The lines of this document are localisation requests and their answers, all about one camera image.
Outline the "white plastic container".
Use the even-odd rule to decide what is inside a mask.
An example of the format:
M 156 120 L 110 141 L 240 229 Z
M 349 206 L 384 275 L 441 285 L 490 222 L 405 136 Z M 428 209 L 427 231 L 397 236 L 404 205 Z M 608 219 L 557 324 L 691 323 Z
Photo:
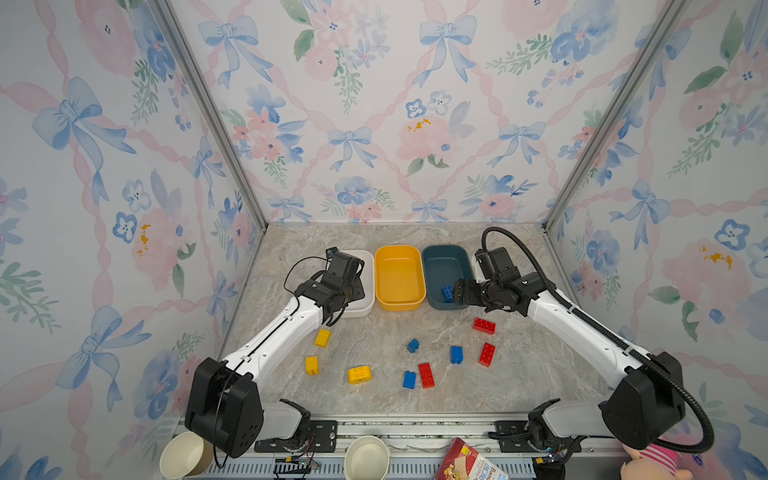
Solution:
M 365 317 L 372 312 L 376 302 L 374 255 L 365 250 L 345 250 L 345 253 L 355 256 L 364 262 L 361 274 L 364 297 L 351 302 L 342 315 L 342 318 L 353 319 Z

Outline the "yellow plastic container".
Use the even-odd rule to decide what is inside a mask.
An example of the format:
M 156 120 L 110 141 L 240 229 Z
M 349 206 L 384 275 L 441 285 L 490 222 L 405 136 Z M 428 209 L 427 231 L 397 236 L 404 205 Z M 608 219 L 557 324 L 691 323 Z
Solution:
M 426 298 L 420 251 L 411 245 L 379 248 L 374 256 L 376 299 L 390 312 L 413 311 Z

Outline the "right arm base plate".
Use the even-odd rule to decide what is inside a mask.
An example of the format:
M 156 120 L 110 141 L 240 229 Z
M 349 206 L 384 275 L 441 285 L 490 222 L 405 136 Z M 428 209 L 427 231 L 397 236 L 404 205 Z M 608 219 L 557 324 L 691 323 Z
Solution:
M 503 453 L 537 452 L 554 455 L 558 452 L 580 452 L 584 436 L 556 437 L 543 423 L 532 420 L 500 420 L 487 433 L 497 441 Z

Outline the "dark teal plastic container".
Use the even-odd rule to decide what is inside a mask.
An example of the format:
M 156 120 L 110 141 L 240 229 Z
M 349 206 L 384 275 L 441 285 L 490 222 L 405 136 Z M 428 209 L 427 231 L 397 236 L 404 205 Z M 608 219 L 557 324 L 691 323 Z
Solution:
M 458 280 L 475 280 L 466 250 L 453 244 L 427 246 L 422 251 L 422 263 L 429 305 L 441 311 L 465 309 L 465 305 L 450 301 L 443 288 L 453 288 Z

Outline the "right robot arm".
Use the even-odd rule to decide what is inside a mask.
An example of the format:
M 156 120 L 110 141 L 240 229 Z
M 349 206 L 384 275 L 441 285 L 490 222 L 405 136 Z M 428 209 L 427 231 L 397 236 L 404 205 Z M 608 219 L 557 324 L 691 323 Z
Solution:
M 484 276 L 455 284 L 457 303 L 485 312 L 518 313 L 557 335 L 592 365 L 610 394 L 586 401 L 551 399 L 528 414 L 509 440 L 545 452 L 568 438 L 614 438 L 643 450 L 651 445 L 702 454 L 715 444 L 705 409 L 685 388 L 680 362 L 623 339 L 556 288 L 531 250 L 510 231 L 491 226 L 475 259 Z

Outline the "yellow lego brick near arm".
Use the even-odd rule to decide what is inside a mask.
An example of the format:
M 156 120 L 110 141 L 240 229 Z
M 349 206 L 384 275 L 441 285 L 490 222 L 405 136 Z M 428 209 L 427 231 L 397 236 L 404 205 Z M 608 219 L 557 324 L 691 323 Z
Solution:
M 327 329 L 320 329 L 315 338 L 315 344 L 318 347 L 326 348 L 328 346 L 331 337 L 331 331 Z

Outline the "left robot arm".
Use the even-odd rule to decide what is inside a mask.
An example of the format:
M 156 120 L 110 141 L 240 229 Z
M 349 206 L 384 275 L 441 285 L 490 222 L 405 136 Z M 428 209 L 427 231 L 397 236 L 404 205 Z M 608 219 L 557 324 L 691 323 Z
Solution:
M 238 458 L 255 443 L 299 450 L 309 442 L 311 413 L 288 400 L 264 403 L 272 373 L 309 334 L 334 325 L 364 297 L 366 262 L 332 247 L 324 268 L 291 291 L 280 313 L 254 338 L 222 360 L 195 370 L 184 424 L 217 453 Z

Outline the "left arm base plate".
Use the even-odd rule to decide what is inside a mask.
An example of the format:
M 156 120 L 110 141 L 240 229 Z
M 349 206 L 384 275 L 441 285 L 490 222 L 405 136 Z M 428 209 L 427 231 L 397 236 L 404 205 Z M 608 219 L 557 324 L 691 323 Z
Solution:
M 291 439 L 268 439 L 256 441 L 256 453 L 333 453 L 337 445 L 338 422 L 334 420 L 310 420 L 299 428 Z

